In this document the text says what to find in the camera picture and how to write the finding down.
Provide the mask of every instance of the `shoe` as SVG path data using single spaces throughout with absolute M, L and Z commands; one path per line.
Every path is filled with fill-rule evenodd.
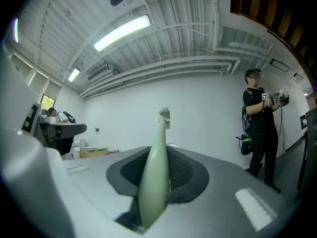
M 267 186 L 271 187 L 276 193 L 281 193 L 281 189 L 276 187 L 274 184 L 267 184 Z

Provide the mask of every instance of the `black t-shirt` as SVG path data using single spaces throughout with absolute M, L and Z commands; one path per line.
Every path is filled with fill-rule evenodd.
M 248 88 L 248 90 L 252 92 L 252 95 L 248 91 L 243 93 L 243 103 L 246 107 L 262 102 L 262 90 L 252 88 Z M 261 134 L 275 128 L 272 109 L 265 108 L 263 111 L 251 115 L 250 126 L 251 134 Z

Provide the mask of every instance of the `backpack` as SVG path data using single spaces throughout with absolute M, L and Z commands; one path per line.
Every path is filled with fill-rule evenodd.
M 69 121 L 70 123 L 76 123 L 76 119 L 75 119 L 70 113 L 68 113 L 68 112 L 66 112 L 66 111 L 64 111 L 64 112 L 62 112 L 62 113 L 67 116 L 68 121 Z
M 251 97 L 253 99 L 252 92 L 249 89 L 247 89 L 246 91 L 251 95 Z M 243 108 L 242 108 L 242 128 L 245 132 L 248 132 L 250 130 L 250 121 L 251 121 L 251 116 L 247 113 L 246 106 L 243 105 Z

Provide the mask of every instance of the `desk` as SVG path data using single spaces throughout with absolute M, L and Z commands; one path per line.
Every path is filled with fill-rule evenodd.
M 107 152 L 106 150 L 102 150 L 102 151 L 92 151 L 92 152 L 88 152 L 87 148 L 80 148 L 79 151 L 79 158 L 83 159 L 83 158 L 92 158 L 92 157 L 101 157 L 101 156 L 105 156 L 108 154 L 112 154 L 110 152 Z

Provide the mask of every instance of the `person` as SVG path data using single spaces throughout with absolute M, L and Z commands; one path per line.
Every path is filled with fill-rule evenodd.
M 68 123 L 68 118 L 63 112 L 49 108 L 49 114 L 51 117 L 55 117 L 56 123 Z
M 257 177 L 261 167 L 261 160 L 265 154 L 264 182 L 277 193 L 280 193 L 281 190 L 273 183 L 278 146 L 278 136 L 274 124 L 273 112 L 276 111 L 281 104 L 278 102 L 272 106 L 270 105 L 270 100 L 262 100 L 264 89 L 258 88 L 260 74 L 256 70 L 248 70 L 245 74 L 245 80 L 248 84 L 248 89 L 243 93 L 243 102 L 247 114 L 251 117 L 250 135 L 253 154 L 249 172 Z

